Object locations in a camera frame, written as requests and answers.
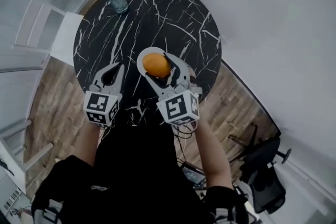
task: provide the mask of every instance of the cable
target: cable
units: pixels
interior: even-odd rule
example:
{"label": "cable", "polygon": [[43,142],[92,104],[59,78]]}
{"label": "cable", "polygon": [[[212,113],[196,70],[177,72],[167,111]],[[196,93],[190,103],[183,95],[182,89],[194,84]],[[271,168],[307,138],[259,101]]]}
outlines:
{"label": "cable", "polygon": [[19,210],[23,210],[23,209],[26,209],[26,208],[28,208],[28,207],[31,207],[31,205],[26,206],[26,207],[24,207],[24,208],[20,208]]}
{"label": "cable", "polygon": [[104,135],[104,132],[102,132],[102,134],[99,135],[98,139],[100,139]]}
{"label": "cable", "polygon": [[197,129],[197,122],[196,122],[196,125],[195,125],[195,127],[194,127],[194,130],[191,130],[187,125],[184,125],[184,127],[186,127],[186,128],[190,131],[189,133],[182,132],[178,126],[173,125],[173,127],[174,127],[174,129],[176,129],[179,133],[182,133],[182,134],[189,134],[190,136],[188,136],[188,137],[182,137],[182,136],[180,136],[180,138],[188,139],[188,138],[190,138],[190,137],[193,135],[193,133],[196,131],[196,129]]}
{"label": "cable", "polygon": [[105,128],[104,132],[100,135],[100,137],[102,137],[101,140],[103,140],[111,132],[111,128],[109,128],[109,131],[105,134],[106,130],[107,130],[107,128]]}
{"label": "cable", "polygon": [[184,161],[186,162],[186,161],[187,161],[187,159],[185,158],[185,155],[184,155],[184,152],[183,152],[183,149],[182,149],[182,145],[181,145],[181,141],[180,141],[180,138],[179,138],[179,136],[177,136],[177,140],[179,141],[179,144],[180,144],[180,149],[181,149],[181,152],[182,152],[182,155],[183,155]]}
{"label": "cable", "polygon": [[182,161],[180,158],[176,158],[178,163],[184,164],[185,162]]}
{"label": "cable", "polygon": [[188,136],[188,137],[186,137],[186,136],[180,136],[180,135],[179,135],[179,133],[180,133],[179,130],[180,130],[180,129],[178,129],[178,128],[174,128],[174,129],[173,129],[174,140],[175,140],[177,137],[182,138],[182,139],[188,139],[188,138],[191,137],[191,135]]}

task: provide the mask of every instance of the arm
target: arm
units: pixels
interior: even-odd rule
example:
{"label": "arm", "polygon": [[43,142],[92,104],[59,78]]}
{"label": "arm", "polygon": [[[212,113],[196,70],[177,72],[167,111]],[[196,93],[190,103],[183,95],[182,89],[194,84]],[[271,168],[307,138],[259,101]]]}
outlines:
{"label": "arm", "polygon": [[195,134],[207,188],[223,186],[233,189],[229,162],[209,124],[200,119]]}
{"label": "arm", "polygon": [[85,121],[79,141],[75,146],[74,156],[91,165],[95,164],[99,139],[99,127],[96,124]]}

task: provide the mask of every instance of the wire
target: wire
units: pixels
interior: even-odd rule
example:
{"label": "wire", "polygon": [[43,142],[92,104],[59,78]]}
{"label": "wire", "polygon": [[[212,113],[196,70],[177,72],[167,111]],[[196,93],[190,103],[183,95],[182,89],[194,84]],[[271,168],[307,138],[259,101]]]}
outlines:
{"label": "wire", "polygon": [[26,207],[24,207],[24,208],[20,208],[19,210],[23,210],[23,209],[26,209],[26,208],[28,208],[28,207],[31,207],[31,205],[26,206]]}
{"label": "wire", "polygon": [[178,163],[184,164],[185,162],[182,161],[180,158],[176,158]]}
{"label": "wire", "polygon": [[99,138],[98,138],[98,139],[100,139],[100,138],[104,135],[104,132],[105,132],[105,130],[102,132],[101,135],[99,135]]}
{"label": "wire", "polygon": [[179,136],[179,135],[177,134],[177,136],[179,136],[180,138],[188,139],[188,138],[190,138],[190,137],[193,135],[193,133],[196,131],[196,129],[197,129],[197,122],[196,122],[196,125],[195,125],[195,127],[194,127],[194,130],[191,130],[187,125],[184,125],[184,127],[187,128],[187,129],[190,131],[189,133],[186,133],[186,132],[181,131],[180,128],[179,128],[178,126],[173,125],[173,127],[174,127],[174,129],[176,129],[179,133],[182,133],[182,134],[189,134],[190,136],[188,136],[188,137],[182,137],[182,136]]}
{"label": "wire", "polygon": [[186,162],[187,159],[185,158],[185,155],[184,155],[184,152],[183,152],[183,149],[182,149],[182,145],[181,145],[181,141],[180,141],[180,137],[177,136],[177,140],[179,141],[179,144],[180,144],[180,149],[181,149],[181,152],[182,152],[182,155],[183,155],[183,158],[184,158],[184,161]]}
{"label": "wire", "polygon": [[107,128],[105,128],[104,132],[100,135],[101,140],[103,140],[106,136],[108,136],[108,134],[111,132],[111,128],[109,128],[109,131],[107,133],[105,133],[107,130]]}

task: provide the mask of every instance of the person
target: person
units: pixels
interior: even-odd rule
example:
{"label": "person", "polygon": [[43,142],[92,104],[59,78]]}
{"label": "person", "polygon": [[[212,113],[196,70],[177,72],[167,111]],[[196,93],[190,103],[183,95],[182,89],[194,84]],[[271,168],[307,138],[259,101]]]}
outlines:
{"label": "person", "polygon": [[224,150],[202,116],[195,130],[202,201],[177,164],[171,125],[116,124],[98,148],[99,127],[83,129],[73,155],[37,190],[35,223],[248,223],[246,199],[234,191]]}

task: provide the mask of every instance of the black shirt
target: black shirt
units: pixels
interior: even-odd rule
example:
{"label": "black shirt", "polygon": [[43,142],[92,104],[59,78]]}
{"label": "black shirt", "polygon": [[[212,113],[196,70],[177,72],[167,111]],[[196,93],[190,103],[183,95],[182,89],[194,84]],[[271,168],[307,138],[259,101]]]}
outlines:
{"label": "black shirt", "polygon": [[236,219],[245,201],[225,187],[209,188],[201,201],[176,162],[165,124],[112,128],[94,167],[75,156],[55,164],[33,201],[35,223],[35,212],[52,211],[51,200],[61,203],[61,223],[215,223]]}

